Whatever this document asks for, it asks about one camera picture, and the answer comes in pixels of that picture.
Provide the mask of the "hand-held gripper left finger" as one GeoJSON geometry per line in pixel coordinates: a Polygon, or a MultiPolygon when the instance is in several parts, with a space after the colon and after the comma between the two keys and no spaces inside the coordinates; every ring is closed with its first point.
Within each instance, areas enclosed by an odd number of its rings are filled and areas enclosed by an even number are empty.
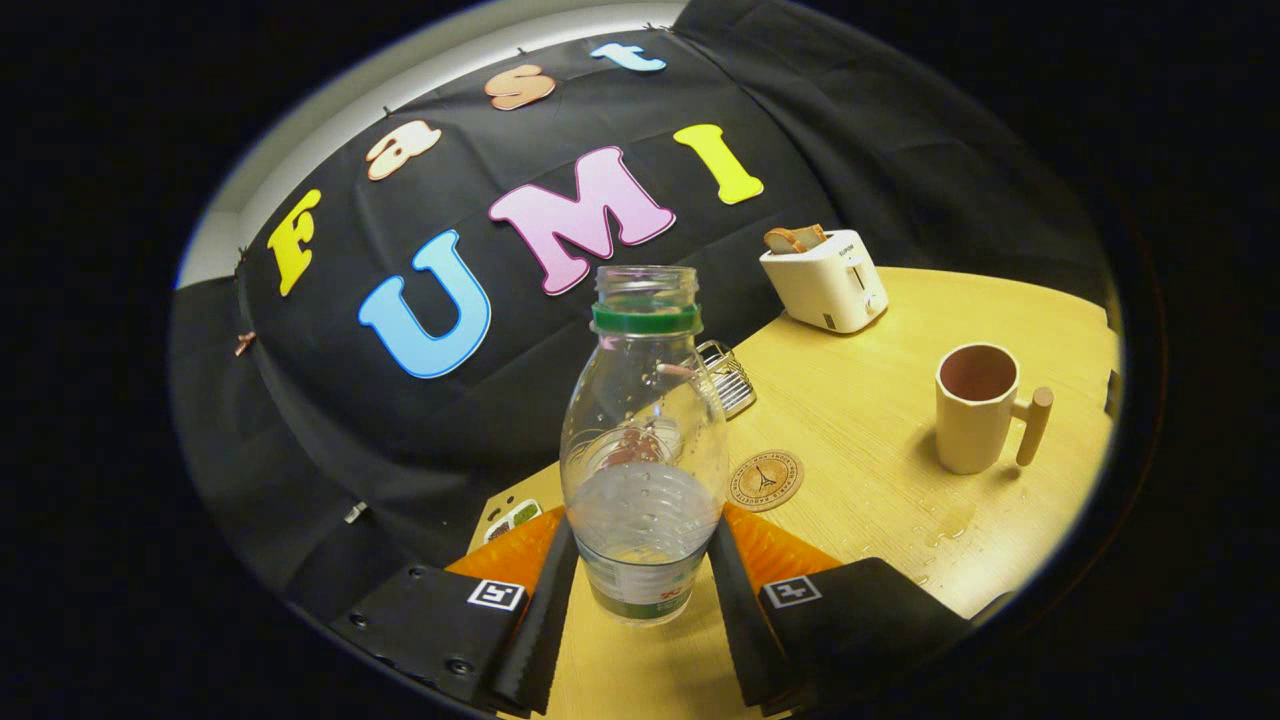
{"type": "Polygon", "coordinates": [[[577,557],[558,506],[447,568],[402,568],[330,629],[477,711],[545,714],[577,557]]]}

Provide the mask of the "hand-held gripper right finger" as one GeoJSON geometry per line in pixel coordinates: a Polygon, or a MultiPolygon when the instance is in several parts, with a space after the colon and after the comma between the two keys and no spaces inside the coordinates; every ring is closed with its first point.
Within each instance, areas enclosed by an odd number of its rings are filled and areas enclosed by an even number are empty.
{"type": "Polygon", "coordinates": [[[733,503],[709,556],[742,700],[767,715],[868,700],[973,628],[884,560],[842,562],[733,503]]]}

